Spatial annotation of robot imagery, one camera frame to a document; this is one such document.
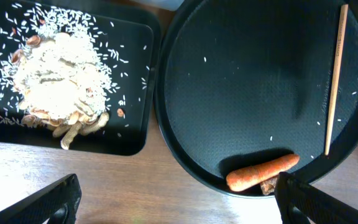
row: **orange carrot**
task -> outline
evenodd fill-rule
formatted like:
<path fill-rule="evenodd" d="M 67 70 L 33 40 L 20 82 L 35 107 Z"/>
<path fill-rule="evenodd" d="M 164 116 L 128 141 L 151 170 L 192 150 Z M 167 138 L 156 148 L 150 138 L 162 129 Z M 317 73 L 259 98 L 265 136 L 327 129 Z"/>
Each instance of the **orange carrot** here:
<path fill-rule="evenodd" d="M 270 162 L 232 171 L 226 177 L 227 185 L 232 191 L 243 191 L 278 175 L 280 172 L 291 169 L 299 159 L 298 155 L 290 154 Z"/>

